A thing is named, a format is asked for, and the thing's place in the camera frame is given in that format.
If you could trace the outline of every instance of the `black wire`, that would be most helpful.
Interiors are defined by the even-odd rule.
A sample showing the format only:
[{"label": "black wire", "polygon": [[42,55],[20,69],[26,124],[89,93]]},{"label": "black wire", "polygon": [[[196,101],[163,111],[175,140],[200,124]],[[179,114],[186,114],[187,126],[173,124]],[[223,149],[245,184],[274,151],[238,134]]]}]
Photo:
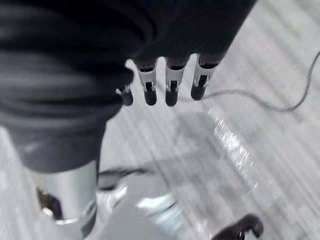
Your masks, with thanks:
[{"label": "black wire", "polygon": [[[290,107],[278,107],[278,106],[275,106],[273,105],[272,103],[266,101],[266,100],[263,100],[262,98],[260,98],[259,96],[249,92],[249,91],[246,91],[246,90],[240,90],[240,89],[226,89],[226,90],[221,90],[221,91],[217,91],[217,92],[214,92],[214,93],[211,93],[207,96],[205,96],[202,100],[206,100],[206,99],[211,99],[211,98],[214,98],[214,97],[218,97],[218,96],[223,96],[223,95],[240,95],[240,96],[243,96],[243,97],[247,97],[247,98],[250,98],[252,100],[254,100],[256,103],[258,103],[260,106],[266,108],[266,109],[269,109],[271,111],[274,111],[274,112],[278,112],[278,113],[290,113],[290,112],[293,112],[294,110],[296,110],[298,107],[300,107],[301,104],[304,103],[304,101],[306,100],[308,94],[309,94],[309,89],[310,89],[310,85],[311,85],[311,82],[312,82],[312,74],[313,74],[313,71],[314,71],[314,68],[315,68],[315,65],[317,63],[317,60],[320,56],[320,51],[316,54],[315,58],[313,59],[313,62],[309,68],[309,71],[308,71],[308,74],[307,74],[307,77],[306,77],[306,85],[305,85],[305,89],[304,89],[304,93],[303,93],[303,96],[301,98],[301,100],[293,105],[293,106],[290,106]],[[179,97],[179,101],[181,102],[185,102],[185,103],[190,103],[190,102],[193,102],[193,100],[190,100],[189,98],[185,98],[185,97]]]}]

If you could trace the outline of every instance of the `silver metal cylinder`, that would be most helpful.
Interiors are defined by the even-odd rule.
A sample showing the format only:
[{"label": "silver metal cylinder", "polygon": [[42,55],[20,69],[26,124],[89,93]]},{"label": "silver metal cylinder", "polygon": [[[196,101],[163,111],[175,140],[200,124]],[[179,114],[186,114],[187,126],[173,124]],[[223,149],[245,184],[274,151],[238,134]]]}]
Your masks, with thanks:
[{"label": "silver metal cylinder", "polygon": [[96,220],[97,162],[63,172],[30,171],[41,211],[73,240],[84,239]]}]

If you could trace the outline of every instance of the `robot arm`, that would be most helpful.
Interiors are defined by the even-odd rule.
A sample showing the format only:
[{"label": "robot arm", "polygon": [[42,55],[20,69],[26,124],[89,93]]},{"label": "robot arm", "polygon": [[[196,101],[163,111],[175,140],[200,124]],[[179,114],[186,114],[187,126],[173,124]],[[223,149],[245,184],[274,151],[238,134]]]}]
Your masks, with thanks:
[{"label": "robot arm", "polygon": [[[95,223],[106,122],[123,103],[116,90],[133,79],[126,60],[224,56],[256,0],[233,2],[0,0],[0,125],[33,176],[42,211],[70,235],[81,239]],[[148,82],[155,80],[141,79],[145,92]]]}]

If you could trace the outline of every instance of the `white marble floor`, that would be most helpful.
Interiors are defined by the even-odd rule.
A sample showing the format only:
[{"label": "white marble floor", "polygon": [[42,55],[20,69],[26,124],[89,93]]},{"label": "white marble floor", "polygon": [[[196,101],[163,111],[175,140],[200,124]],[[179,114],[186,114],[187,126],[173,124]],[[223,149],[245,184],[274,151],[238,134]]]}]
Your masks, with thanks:
[{"label": "white marble floor", "polygon": [[[207,93],[245,89],[283,107],[298,102],[320,50],[319,12],[319,0],[259,1]],[[180,88],[183,99],[190,99],[194,65],[192,56]],[[293,113],[271,112],[235,95],[180,101],[169,108],[161,91],[165,73],[160,59],[157,104],[145,104],[135,79],[134,104],[108,123],[101,167],[159,171],[199,239],[248,212],[264,221],[262,239],[320,239],[319,76],[320,63],[308,98]],[[53,239],[4,133],[0,140],[1,239]]]}]

